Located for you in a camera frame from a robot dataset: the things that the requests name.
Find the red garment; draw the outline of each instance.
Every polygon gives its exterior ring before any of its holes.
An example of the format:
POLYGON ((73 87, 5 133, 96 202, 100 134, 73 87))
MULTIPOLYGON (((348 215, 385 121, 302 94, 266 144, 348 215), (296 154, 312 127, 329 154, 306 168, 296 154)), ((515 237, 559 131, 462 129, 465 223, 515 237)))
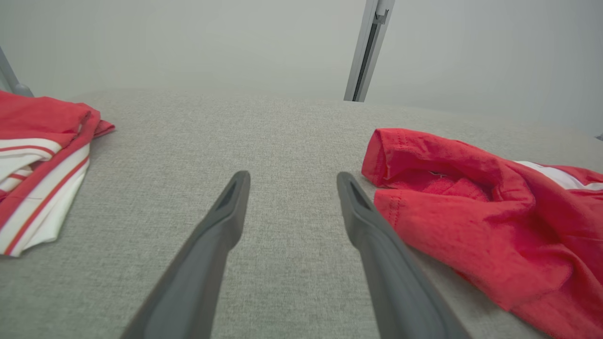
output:
POLYGON ((42 225, 62 222, 68 206, 45 218, 79 187, 92 138, 114 128, 85 104, 0 91, 0 183, 11 180, 0 192, 1 254, 19 256, 42 225))
POLYGON ((598 190, 398 128, 375 131, 362 173, 390 188, 374 204, 404 242, 553 337, 603 338, 603 175, 556 168, 598 190))

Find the gray tablecloth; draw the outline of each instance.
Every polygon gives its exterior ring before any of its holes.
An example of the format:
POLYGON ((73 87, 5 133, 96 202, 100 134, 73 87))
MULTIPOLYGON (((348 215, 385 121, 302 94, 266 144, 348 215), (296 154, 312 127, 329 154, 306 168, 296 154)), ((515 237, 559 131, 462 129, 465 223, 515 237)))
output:
MULTIPOLYGON (((503 119, 350 102, 120 90, 74 99, 117 131, 91 165, 58 241, 0 259, 0 338, 116 338, 237 170, 251 173, 214 338, 377 338, 335 176, 360 169, 375 128, 460 139, 514 160, 603 171, 593 137, 503 119)), ((449 268, 421 266, 475 338, 534 338, 449 268)))

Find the red stripe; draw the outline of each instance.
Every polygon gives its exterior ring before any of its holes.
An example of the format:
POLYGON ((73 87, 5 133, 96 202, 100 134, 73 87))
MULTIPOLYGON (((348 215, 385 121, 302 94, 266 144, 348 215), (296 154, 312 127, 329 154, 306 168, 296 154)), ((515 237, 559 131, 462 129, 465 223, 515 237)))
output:
POLYGON ((9 177, 9 178, 14 178, 14 179, 19 179, 19 180, 21 180, 21 181, 23 181, 23 180, 27 179, 27 177, 26 177, 26 176, 22 176, 22 175, 20 175, 20 174, 15 174, 15 173, 13 173, 13 174, 9 175, 8 177, 9 177))
POLYGON ((40 214, 42 209, 44 209, 44 207, 48 204, 50 199, 52 199, 52 197, 57 193, 57 191, 59 189, 61 189, 61 187, 63 187, 63 185, 67 182, 67 180, 69 180, 69 178, 71 178, 75 174, 75 172, 77 172, 82 166, 84 166, 84 164, 87 161, 88 161, 88 157, 86 157, 76 167, 74 167, 74 169, 72 169, 71 172, 67 173, 67 175, 57 184, 57 186, 55 186, 52 189, 52 191, 46 196, 46 198, 44 198, 44 201, 42 201, 40 206, 38 206, 36 208, 36 210, 30 215, 29 219, 27 219, 25 224, 23 224, 23 226, 21 226, 21 229, 19 230, 19 232, 14 236, 12 242, 10 243, 10 245, 8 245, 8 247, 4 251, 5 254, 9 255, 10 252, 13 251, 14 247, 17 246, 17 243, 19 242, 19 240, 21 240, 21 237, 23 237, 23 234, 25 233, 25 231, 27 231, 27 229, 29 228, 31 223, 36 219, 38 214, 40 214))
POLYGON ((32 145, 4 147, 4 148, 0 148, 0 152, 3 152, 3 151, 12 151, 12 150, 25 150, 27 148, 33 148, 33 149, 36 149, 36 150, 44 151, 44 152, 46 152, 46 153, 48 153, 48 154, 50 154, 52 156, 56 154, 55 152, 53 152, 49 148, 41 147, 41 146, 32 146, 32 145))

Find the white wall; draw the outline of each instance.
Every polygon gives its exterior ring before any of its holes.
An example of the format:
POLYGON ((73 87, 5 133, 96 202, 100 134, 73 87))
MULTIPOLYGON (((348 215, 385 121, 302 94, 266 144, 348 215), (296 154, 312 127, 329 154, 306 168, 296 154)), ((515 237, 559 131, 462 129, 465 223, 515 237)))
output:
POLYGON ((365 102, 603 132, 603 1, 397 0, 365 102))
POLYGON ((36 96, 111 87, 343 98, 364 0, 0 0, 0 45, 36 96))

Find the red cloth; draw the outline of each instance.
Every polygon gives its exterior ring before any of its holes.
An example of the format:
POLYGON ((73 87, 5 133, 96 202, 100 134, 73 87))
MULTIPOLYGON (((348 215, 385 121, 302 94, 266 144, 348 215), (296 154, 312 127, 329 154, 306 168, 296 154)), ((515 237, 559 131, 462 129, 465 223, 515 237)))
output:
POLYGON ((56 193, 87 168, 90 141, 114 128, 85 104, 0 91, 3 176, 21 166, 33 169, 10 192, 0 192, 1 254, 19 256, 56 204, 56 193))
POLYGON ((404 242, 553 337, 603 338, 603 190, 566 190, 461 141, 398 128, 375 131, 362 173, 390 188, 374 204, 404 242))

